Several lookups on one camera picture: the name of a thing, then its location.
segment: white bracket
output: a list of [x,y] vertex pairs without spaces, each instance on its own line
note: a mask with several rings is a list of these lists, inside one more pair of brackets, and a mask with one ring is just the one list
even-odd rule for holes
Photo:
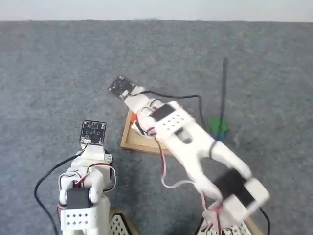
[[84,230],[98,227],[97,207],[65,209],[60,212],[61,230]]

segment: gray carpet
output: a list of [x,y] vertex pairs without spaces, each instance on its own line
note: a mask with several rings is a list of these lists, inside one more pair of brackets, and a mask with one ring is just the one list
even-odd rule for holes
[[[142,235],[189,235],[201,218],[192,186],[160,182],[157,155],[119,147],[127,109],[107,92],[119,74],[166,94],[200,94],[218,116],[230,58],[226,144],[271,193],[272,234],[310,234],[313,219],[313,23],[78,21],[0,23],[0,234],[52,235],[37,180],[79,150],[83,119],[108,122],[118,186],[109,193]],[[182,101],[199,120],[196,100]],[[168,162],[168,183],[185,179]],[[202,161],[214,179],[225,168]],[[57,177],[40,188],[56,217]],[[253,218],[264,230],[259,212]]]

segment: robotic arm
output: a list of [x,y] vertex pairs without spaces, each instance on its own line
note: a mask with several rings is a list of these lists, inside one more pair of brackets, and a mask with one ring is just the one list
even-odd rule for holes
[[105,122],[83,121],[83,151],[59,177],[63,235],[109,235],[110,201],[103,193],[111,181],[112,155],[104,150]]
[[[213,182],[204,175],[200,159],[209,157],[214,139],[177,102],[150,99],[143,87],[124,76],[114,80],[109,92],[137,113],[132,128],[145,138],[155,135],[184,166],[196,190],[216,201],[203,213],[206,221],[215,227],[219,223],[222,228],[240,224],[268,200],[268,191],[252,177],[249,167],[221,142],[212,149],[212,159],[229,171]],[[214,210],[217,207],[219,221]]]

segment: black wire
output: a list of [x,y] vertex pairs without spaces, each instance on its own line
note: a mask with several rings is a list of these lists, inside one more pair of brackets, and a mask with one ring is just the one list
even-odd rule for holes
[[265,213],[265,211],[262,209],[262,207],[260,207],[260,211],[261,211],[261,213],[264,215],[264,217],[265,217],[265,219],[266,219],[266,221],[267,221],[267,223],[268,223],[268,233],[267,233],[267,235],[270,235],[270,220],[269,220],[269,217],[268,217],[268,215]]
[[[226,98],[226,79],[227,79],[227,65],[228,65],[228,59],[224,58],[223,59],[223,72],[222,72],[222,97],[221,97],[221,111],[220,111],[220,123],[219,123],[219,128],[218,128],[218,133],[215,138],[215,141],[210,147],[210,158],[212,158],[212,149],[217,143],[217,139],[220,136],[222,132],[222,122],[223,122],[223,117],[224,117],[224,110],[225,110],[225,98]],[[270,235],[270,220],[268,215],[265,213],[265,211],[260,207],[260,211],[265,217],[267,223],[268,223],[268,233],[267,235]]]
[[222,127],[223,127],[222,123],[223,123],[224,111],[225,111],[227,65],[228,65],[228,59],[224,58],[223,59],[223,72],[222,72],[222,95],[221,95],[220,123],[219,123],[219,128],[218,128],[218,132],[217,132],[217,135],[215,137],[215,140],[210,147],[210,151],[209,151],[210,158],[212,158],[212,149],[216,145],[218,138],[222,132]]
[[36,199],[36,201],[38,202],[39,206],[45,211],[45,213],[47,214],[47,216],[49,217],[51,223],[52,223],[52,226],[53,226],[53,230],[54,230],[54,233],[55,235],[58,235],[58,228],[57,228],[57,225],[51,215],[51,213],[48,211],[48,209],[44,206],[44,204],[41,202],[41,200],[39,199],[37,193],[38,193],[38,187],[39,185],[57,168],[59,168],[60,166],[64,165],[65,163],[69,162],[69,161],[72,161],[74,160],[75,158],[79,157],[80,155],[83,154],[83,152],[85,151],[85,149],[87,148],[88,144],[86,144],[85,148],[77,155],[75,156],[72,156],[58,164],[56,164],[50,171],[48,171],[36,184],[35,186],[35,190],[34,190],[34,197]]
[[205,125],[205,120],[204,120],[204,116],[203,116],[203,112],[202,112],[202,97],[200,95],[187,95],[187,96],[174,96],[174,95],[167,95],[167,94],[160,94],[154,91],[142,91],[139,92],[138,94],[130,94],[129,96],[137,96],[140,94],[147,94],[147,93],[151,93],[151,94],[155,94],[164,98],[171,98],[171,99],[189,99],[189,98],[198,98],[199,99],[199,114],[200,114],[200,120],[202,123],[202,126],[204,128],[204,130],[207,131],[206,125]]

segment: green object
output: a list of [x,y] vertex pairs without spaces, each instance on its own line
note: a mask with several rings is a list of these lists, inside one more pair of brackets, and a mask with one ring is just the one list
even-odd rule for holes
[[[217,135],[217,133],[219,132],[219,125],[220,125],[220,118],[219,117],[215,117],[213,119],[210,119],[208,122],[208,126],[210,128],[210,132],[211,134],[213,135]],[[226,124],[226,121],[225,119],[223,118],[222,119],[222,133],[228,131],[229,128]]]

